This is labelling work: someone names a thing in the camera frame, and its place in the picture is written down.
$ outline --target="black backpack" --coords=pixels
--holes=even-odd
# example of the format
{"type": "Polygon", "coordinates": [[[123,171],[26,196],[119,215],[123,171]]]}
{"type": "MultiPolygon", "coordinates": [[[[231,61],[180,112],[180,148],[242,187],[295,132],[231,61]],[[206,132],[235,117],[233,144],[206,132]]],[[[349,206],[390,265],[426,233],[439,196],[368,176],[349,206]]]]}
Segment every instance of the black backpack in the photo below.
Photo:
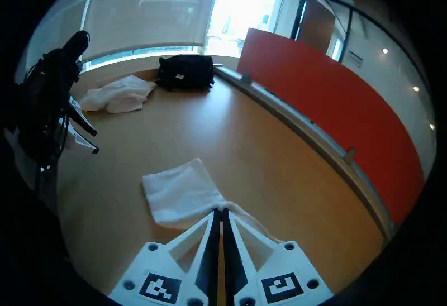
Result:
{"type": "Polygon", "coordinates": [[[214,84],[213,59],[202,55],[160,57],[157,85],[167,90],[206,90],[214,84]]]}

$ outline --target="white towel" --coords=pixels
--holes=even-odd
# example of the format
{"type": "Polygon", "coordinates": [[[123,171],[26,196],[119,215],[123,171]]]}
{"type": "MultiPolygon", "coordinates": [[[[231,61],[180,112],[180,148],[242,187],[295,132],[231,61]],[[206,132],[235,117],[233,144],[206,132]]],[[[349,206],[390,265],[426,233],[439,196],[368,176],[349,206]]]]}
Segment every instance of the white towel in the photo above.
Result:
{"type": "Polygon", "coordinates": [[[134,75],[124,77],[101,88],[91,89],[79,102],[87,112],[105,108],[109,113],[142,109],[148,94],[156,86],[134,75]]]}
{"type": "Polygon", "coordinates": [[[273,241],[282,242],[239,205],[226,201],[198,158],[174,169],[143,176],[142,184],[154,220],[161,226],[186,230],[214,208],[228,208],[273,241]]]}

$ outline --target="glass window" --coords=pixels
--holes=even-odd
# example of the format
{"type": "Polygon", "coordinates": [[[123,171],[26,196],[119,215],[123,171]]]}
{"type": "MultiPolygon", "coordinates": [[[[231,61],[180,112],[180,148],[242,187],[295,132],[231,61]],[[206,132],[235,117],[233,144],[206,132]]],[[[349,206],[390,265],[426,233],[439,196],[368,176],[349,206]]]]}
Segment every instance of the glass window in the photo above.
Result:
{"type": "Polygon", "coordinates": [[[205,54],[239,57],[249,28],[273,31],[281,0],[216,0],[205,54]]]}

